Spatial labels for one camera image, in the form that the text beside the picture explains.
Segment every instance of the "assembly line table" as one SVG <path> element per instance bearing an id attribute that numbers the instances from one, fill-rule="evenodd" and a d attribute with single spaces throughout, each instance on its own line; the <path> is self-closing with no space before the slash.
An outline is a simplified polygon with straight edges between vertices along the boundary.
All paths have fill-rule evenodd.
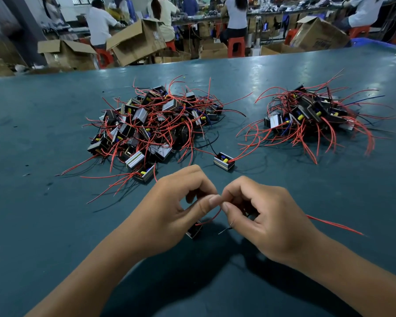
<path id="1" fill-rule="evenodd" d="M 341 69 L 332 87 L 349 88 L 341 96 L 378 88 L 380 106 L 367 114 L 396 113 L 396 51 L 380 46 L 341 50 L 218 59 L 212 61 L 133 66 L 100 71 L 0 78 L 0 317 L 21 317 L 59 282 L 136 207 L 153 186 L 134 185 L 124 198 L 108 194 L 86 205 L 111 179 L 79 178 L 108 175 L 109 166 L 91 164 L 72 175 L 54 175 L 87 159 L 85 117 L 106 109 L 101 97 L 128 100 L 136 86 L 169 82 L 179 75 L 190 88 L 208 88 L 223 102 L 253 92 L 229 107 L 247 117 L 225 112 L 208 129 L 214 149 L 236 156 L 239 129 L 264 117 L 266 103 L 255 99 L 272 86 L 293 89 L 319 85 Z M 176 93 L 180 86 L 174 87 Z M 355 100 L 366 98 L 367 92 Z M 376 127 L 396 131 L 396 120 Z M 360 236 L 321 223 L 317 227 L 351 250 L 396 274 L 396 134 L 377 133 L 370 157 L 366 139 L 339 136 L 346 146 L 314 165 L 301 147 L 261 147 L 226 172 L 208 154 L 196 153 L 199 164 L 217 189 L 246 175 L 267 185 L 286 187 L 312 216 L 361 231 Z M 161 164 L 157 177 L 187 165 L 174 156 Z M 116 288 L 103 316 L 358 316 L 350 307 L 300 273 L 258 253 L 230 230 L 221 214 L 203 228 L 197 240 L 185 237 L 165 254 L 139 264 Z"/>

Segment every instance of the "forearm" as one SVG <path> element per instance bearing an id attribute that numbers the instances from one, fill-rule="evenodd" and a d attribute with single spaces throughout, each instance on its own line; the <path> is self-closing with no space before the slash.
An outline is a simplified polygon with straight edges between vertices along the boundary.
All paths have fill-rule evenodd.
<path id="1" fill-rule="evenodd" d="M 120 229 L 108 235 L 27 317 L 99 316 L 123 276 L 141 260 Z"/>
<path id="2" fill-rule="evenodd" d="M 396 316 L 396 276 L 323 234 L 295 268 L 364 317 Z"/>

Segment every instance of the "right hand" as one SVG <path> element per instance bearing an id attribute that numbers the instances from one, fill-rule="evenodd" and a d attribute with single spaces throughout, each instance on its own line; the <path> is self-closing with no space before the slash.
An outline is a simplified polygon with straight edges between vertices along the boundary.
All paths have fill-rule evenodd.
<path id="1" fill-rule="evenodd" d="M 222 198 L 230 226 L 273 261 L 297 269 L 322 236 L 285 188 L 242 176 L 224 188 Z M 259 213 L 254 221 L 241 211 L 251 213 L 250 207 Z"/>

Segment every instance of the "pile of wires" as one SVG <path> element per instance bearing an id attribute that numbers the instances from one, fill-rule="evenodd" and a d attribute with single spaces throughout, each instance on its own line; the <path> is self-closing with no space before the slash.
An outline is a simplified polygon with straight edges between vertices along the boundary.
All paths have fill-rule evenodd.
<path id="1" fill-rule="evenodd" d="M 322 140 L 326 140 L 328 143 L 326 153 L 329 150 L 335 152 L 338 146 L 343 147 L 343 145 L 337 142 L 336 132 L 347 131 L 355 135 L 362 133 L 367 136 L 368 144 L 365 154 L 369 155 L 375 148 L 375 138 L 379 138 L 375 137 L 370 131 L 369 125 L 373 123 L 369 119 L 394 119 L 396 116 L 377 117 L 351 109 L 351 107 L 361 105 L 385 106 L 378 103 L 363 102 L 368 99 L 383 97 L 383 95 L 344 103 L 345 100 L 357 93 L 377 90 L 362 90 L 343 99 L 338 99 L 332 94 L 346 89 L 346 87 L 330 89 L 328 84 L 331 80 L 314 87 L 304 87 L 301 85 L 292 91 L 280 87 L 271 87 L 264 91 L 255 103 L 265 98 L 271 98 L 267 105 L 267 116 L 264 119 L 251 123 L 237 134 L 239 136 L 247 129 L 245 140 L 247 141 L 250 137 L 254 137 L 252 144 L 240 144 L 244 146 L 242 149 L 247 150 L 250 147 L 255 147 L 253 149 L 255 150 L 261 145 L 275 146 L 284 143 L 291 143 L 292 146 L 301 144 L 304 153 L 307 153 L 311 160 L 317 164 Z M 280 89 L 284 92 L 265 95 L 272 89 Z M 258 128 L 258 124 L 260 123 L 264 123 L 265 129 Z M 317 142 L 316 151 L 312 151 L 308 147 L 305 142 L 307 139 Z"/>
<path id="2" fill-rule="evenodd" d="M 98 120 L 88 119 L 88 126 L 98 128 L 97 134 L 90 138 L 87 149 L 92 157 L 59 175 L 65 175 L 94 158 L 101 159 L 102 163 L 109 160 L 110 172 L 115 162 L 125 165 L 126 173 L 84 177 L 118 178 L 114 184 L 90 201 L 92 202 L 113 187 L 119 186 L 116 193 L 119 192 L 132 178 L 148 182 L 154 176 L 157 181 L 157 164 L 169 159 L 175 152 L 180 152 L 181 155 L 178 162 L 190 155 L 189 165 L 193 162 L 194 151 L 209 153 L 201 150 L 203 147 L 211 146 L 204 127 L 212 127 L 220 122 L 224 117 L 224 111 L 245 115 L 240 111 L 225 109 L 225 106 L 233 101 L 223 104 L 214 95 L 210 95 L 209 90 L 205 92 L 186 88 L 180 95 L 172 94 L 171 87 L 175 83 L 184 83 L 176 81 L 179 77 L 175 78 L 167 89 L 165 86 L 138 88 L 134 82 L 136 96 L 127 102 L 115 98 L 116 107 L 103 98 L 110 109 L 102 111 L 104 114 Z M 203 92 L 203 95 L 196 95 L 198 92 Z M 204 142 L 208 144 L 195 146 L 194 138 L 199 135 L 202 135 Z"/>

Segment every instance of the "blue wire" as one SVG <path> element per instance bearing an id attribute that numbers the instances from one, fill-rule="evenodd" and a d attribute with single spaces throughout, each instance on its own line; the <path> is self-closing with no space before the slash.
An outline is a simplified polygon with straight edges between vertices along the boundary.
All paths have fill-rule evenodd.
<path id="1" fill-rule="evenodd" d="M 285 131 L 283 131 L 283 133 L 280 135 L 281 137 L 286 133 L 286 131 L 288 131 L 288 129 L 289 129 L 289 127 L 290 127 L 290 125 L 292 124 L 292 121 L 290 120 L 289 121 L 289 125 L 288 125 L 288 127 L 285 129 Z"/>
<path id="2" fill-rule="evenodd" d="M 195 110 L 198 111 L 199 113 L 203 114 L 204 116 L 206 116 L 208 123 L 210 124 L 211 127 L 213 127 L 213 125 L 211 124 L 210 118 L 202 111 L 198 110 L 198 109 L 194 109 L 194 108 L 186 108 L 186 109 L 191 109 L 191 110 Z"/>
<path id="3" fill-rule="evenodd" d="M 378 97 L 365 98 L 365 99 L 362 99 L 362 100 L 358 100 L 358 101 L 355 101 L 355 102 L 351 102 L 351 103 L 345 104 L 344 106 L 349 106 L 350 104 L 354 104 L 354 103 L 361 102 L 361 101 L 364 101 L 364 100 L 381 98 L 381 97 L 385 97 L 385 95 L 379 95 Z"/>

